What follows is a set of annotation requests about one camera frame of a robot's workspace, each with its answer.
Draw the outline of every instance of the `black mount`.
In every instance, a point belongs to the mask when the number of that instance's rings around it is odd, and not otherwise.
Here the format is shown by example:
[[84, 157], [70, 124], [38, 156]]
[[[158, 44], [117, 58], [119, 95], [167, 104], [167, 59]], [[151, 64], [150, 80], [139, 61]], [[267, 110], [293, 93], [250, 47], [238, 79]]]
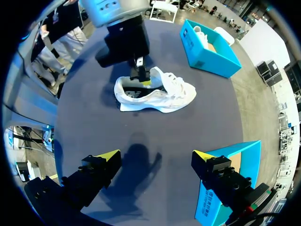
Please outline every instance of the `black mount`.
[[121, 167], [120, 151], [108, 161], [102, 157], [87, 156], [82, 166], [69, 177], [62, 177], [62, 185], [46, 177], [29, 181], [24, 190], [33, 207], [47, 225], [106, 225], [80, 212], [90, 205], [103, 187]]
[[123, 61], [138, 72], [131, 79], [140, 82], [149, 81], [150, 76], [145, 69], [145, 64], [136, 66], [139, 58], [150, 53], [150, 42], [141, 15], [107, 27], [109, 34], [104, 38], [106, 46], [95, 56], [101, 67], [108, 67]]
[[[224, 156], [213, 157], [205, 161], [196, 152], [193, 152], [191, 166], [202, 180], [205, 188], [212, 189], [222, 204], [233, 210], [226, 224], [233, 223], [238, 218], [256, 215], [268, 204], [266, 201], [260, 208], [253, 210], [251, 206], [266, 194], [269, 186], [262, 183], [253, 189], [251, 178], [245, 178], [237, 173], [234, 167], [231, 167], [231, 160]], [[272, 190], [266, 200], [270, 201], [275, 194], [276, 191]]]

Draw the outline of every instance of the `gray floor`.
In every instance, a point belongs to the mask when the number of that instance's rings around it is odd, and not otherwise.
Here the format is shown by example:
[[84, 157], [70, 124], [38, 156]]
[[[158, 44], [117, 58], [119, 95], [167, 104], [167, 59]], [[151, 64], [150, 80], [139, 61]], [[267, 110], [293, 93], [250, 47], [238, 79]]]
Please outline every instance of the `gray floor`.
[[[199, 22], [212, 29], [220, 26], [236, 37], [234, 30], [230, 29], [223, 21], [202, 10], [198, 10], [195, 14], [179, 11], [175, 23], [183, 24], [185, 19]], [[83, 31], [87, 38], [91, 36], [94, 29], [91, 23], [84, 27]], [[244, 141], [262, 141], [258, 183], [265, 182], [272, 186], [276, 180], [279, 163], [277, 104], [271, 89], [264, 85], [244, 50], [237, 43], [231, 47], [243, 66], [231, 80], [240, 109]], [[43, 177], [56, 173], [55, 161], [51, 155], [39, 151], [28, 151], [27, 158], [39, 164]]]

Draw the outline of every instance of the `shoe sole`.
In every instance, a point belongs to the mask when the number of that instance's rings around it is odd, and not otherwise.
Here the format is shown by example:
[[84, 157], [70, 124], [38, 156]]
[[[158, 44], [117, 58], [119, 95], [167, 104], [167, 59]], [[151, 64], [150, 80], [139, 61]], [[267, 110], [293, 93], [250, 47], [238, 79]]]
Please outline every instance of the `shoe sole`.
[[157, 109], [158, 111], [161, 111], [162, 113], [171, 113], [175, 112], [177, 110], [180, 110], [181, 108], [186, 107], [187, 105], [178, 107], [178, 108], [164, 108], [164, 107], [154, 107], [152, 105], [127, 105], [127, 104], [120, 104], [120, 111], [122, 112], [135, 112], [135, 111], [140, 111], [145, 108], [154, 108]]

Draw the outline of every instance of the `blue box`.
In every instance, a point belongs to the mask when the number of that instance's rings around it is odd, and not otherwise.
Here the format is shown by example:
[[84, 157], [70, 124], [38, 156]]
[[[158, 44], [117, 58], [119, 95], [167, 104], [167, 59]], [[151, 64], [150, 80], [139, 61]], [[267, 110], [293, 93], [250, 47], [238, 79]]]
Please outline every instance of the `blue box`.
[[[208, 42], [213, 45], [216, 53], [204, 48], [193, 30], [195, 26], [199, 26], [201, 31], [207, 35]], [[204, 25], [186, 20], [181, 29], [180, 37], [190, 67], [225, 78], [230, 78], [242, 67], [226, 40], [219, 33]]]

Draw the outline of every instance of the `table surface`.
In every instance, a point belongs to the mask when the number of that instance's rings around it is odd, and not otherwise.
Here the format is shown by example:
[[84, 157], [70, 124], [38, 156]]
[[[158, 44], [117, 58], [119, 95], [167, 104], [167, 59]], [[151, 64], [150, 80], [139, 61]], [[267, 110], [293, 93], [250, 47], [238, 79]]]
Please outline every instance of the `table surface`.
[[69, 176], [87, 155], [120, 149], [122, 168], [83, 213], [118, 226], [199, 226], [194, 219], [199, 178], [190, 166], [192, 151], [243, 141], [235, 91], [231, 80], [189, 67], [181, 26], [150, 20], [145, 25], [151, 51], [147, 66], [182, 77], [196, 88], [196, 98], [173, 113], [121, 112], [113, 87], [131, 69], [127, 63], [102, 68], [96, 62], [107, 34], [105, 28], [96, 29], [74, 62], [59, 100], [57, 172]]

